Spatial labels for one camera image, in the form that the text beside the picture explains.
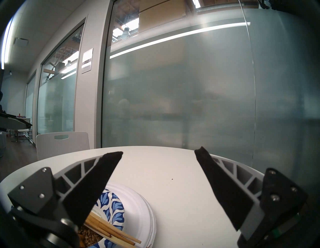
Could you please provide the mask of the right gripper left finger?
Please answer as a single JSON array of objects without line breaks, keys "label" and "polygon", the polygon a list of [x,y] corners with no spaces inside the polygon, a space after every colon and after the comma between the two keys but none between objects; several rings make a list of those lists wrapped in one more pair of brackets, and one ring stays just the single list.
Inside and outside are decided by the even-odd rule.
[{"label": "right gripper left finger", "polygon": [[8,193],[9,214],[21,225],[81,226],[122,155],[116,151],[79,161],[55,175],[49,167],[37,170]]}]

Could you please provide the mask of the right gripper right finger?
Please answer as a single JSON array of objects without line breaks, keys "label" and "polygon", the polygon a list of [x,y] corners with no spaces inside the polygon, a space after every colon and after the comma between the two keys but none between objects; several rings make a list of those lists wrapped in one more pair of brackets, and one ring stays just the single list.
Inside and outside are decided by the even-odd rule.
[{"label": "right gripper right finger", "polygon": [[238,242],[272,242],[300,222],[308,194],[275,168],[264,174],[244,164],[194,151],[212,191],[240,231]]}]

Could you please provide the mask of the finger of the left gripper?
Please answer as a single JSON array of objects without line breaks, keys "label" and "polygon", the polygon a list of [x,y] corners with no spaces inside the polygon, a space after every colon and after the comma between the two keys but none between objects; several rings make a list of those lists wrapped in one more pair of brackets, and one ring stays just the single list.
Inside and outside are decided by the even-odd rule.
[{"label": "finger of the left gripper", "polygon": [[0,113],[0,131],[30,129],[32,124],[28,118],[20,118],[11,114]]}]

